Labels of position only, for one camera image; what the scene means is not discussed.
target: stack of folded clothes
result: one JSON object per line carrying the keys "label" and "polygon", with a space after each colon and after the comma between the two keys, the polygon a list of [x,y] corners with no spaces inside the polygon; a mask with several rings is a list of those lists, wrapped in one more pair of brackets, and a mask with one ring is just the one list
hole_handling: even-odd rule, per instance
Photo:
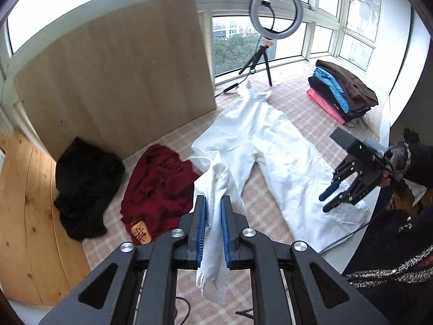
{"label": "stack of folded clothes", "polygon": [[374,91],[348,70],[318,60],[307,94],[338,123],[364,116],[378,105]]}

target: blue folded garment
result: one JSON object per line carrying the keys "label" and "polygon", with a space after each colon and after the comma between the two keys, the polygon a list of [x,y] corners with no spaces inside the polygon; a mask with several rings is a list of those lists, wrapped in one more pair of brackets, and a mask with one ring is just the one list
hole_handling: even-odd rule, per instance
{"label": "blue folded garment", "polygon": [[347,101],[346,95],[344,94],[343,89],[341,89],[340,85],[336,81],[333,75],[326,72],[323,68],[316,67],[314,70],[314,76],[320,79],[323,83],[325,83],[332,94],[334,94],[335,99],[340,104],[341,108],[345,113],[350,112],[349,102]]}

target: white pants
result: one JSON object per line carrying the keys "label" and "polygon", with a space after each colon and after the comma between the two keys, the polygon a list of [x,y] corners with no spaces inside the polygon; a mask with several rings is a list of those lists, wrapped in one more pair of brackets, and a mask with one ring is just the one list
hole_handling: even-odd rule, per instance
{"label": "white pants", "polygon": [[[191,160],[203,172],[216,158],[221,163],[220,170],[211,168],[196,181],[194,192],[195,197],[197,194],[206,196],[211,204],[208,206],[208,220],[214,222],[206,230],[198,285],[206,299],[218,303],[224,301],[228,284],[222,235],[220,231],[212,233],[213,229],[221,230],[221,222],[219,225],[215,223],[217,215],[220,219],[219,201],[222,195],[231,195],[233,191],[236,191],[237,200],[254,162],[258,163],[295,240],[307,242],[318,252],[355,231],[369,216],[364,201],[355,206],[344,203],[328,213],[322,212],[324,204],[347,188],[347,183],[343,182],[326,201],[320,202],[319,195],[333,178],[332,168],[287,116],[266,102],[270,92],[254,93],[239,88],[238,93],[241,96],[220,113],[212,126],[192,144],[197,157]],[[221,177],[225,176],[229,184],[219,184]],[[243,204],[237,205],[234,209],[245,214]],[[216,292],[209,292],[207,287],[215,288]],[[220,299],[209,297],[211,293]]]}

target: triangular cutout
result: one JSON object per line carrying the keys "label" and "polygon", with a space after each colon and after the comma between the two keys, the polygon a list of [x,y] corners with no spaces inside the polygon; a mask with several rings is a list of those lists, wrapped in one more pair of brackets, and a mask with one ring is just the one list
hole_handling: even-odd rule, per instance
{"label": "triangular cutout", "polygon": [[78,296],[78,301],[95,309],[102,309],[107,298],[117,264],[111,263],[94,281]]}
{"label": "triangular cutout", "polygon": [[317,286],[319,287],[325,307],[334,308],[335,306],[349,300],[348,294],[315,262],[310,264],[310,268]]}

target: person's hand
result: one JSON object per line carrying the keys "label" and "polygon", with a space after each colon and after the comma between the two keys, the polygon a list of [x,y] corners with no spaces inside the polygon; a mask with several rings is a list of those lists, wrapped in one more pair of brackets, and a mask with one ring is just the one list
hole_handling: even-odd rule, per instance
{"label": "person's hand", "polygon": [[391,184],[391,177],[389,177],[390,172],[388,170],[383,170],[382,181],[379,183],[380,188],[386,188]]}

